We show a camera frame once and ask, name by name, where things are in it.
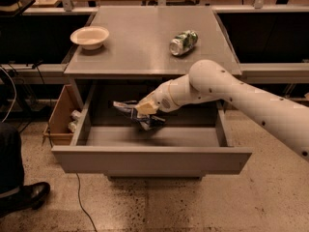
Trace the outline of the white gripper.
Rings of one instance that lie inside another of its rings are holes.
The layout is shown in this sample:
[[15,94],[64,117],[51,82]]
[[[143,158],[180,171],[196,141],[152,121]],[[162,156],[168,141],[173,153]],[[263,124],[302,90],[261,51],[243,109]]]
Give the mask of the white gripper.
[[154,93],[150,93],[147,97],[143,98],[135,109],[138,113],[144,115],[156,114],[158,110],[163,112],[172,112],[179,108],[172,99],[170,94],[170,81],[160,84]]

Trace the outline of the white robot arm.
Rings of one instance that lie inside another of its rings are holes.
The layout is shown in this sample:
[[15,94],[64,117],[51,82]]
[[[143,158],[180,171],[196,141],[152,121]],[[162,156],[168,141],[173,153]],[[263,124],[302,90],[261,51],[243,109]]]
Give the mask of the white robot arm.
[[216,100],[228,102],[309,160],[309,107],[246,84],[212,60],[198,61],[188,74],[160,84],[135,109],[150,115]]

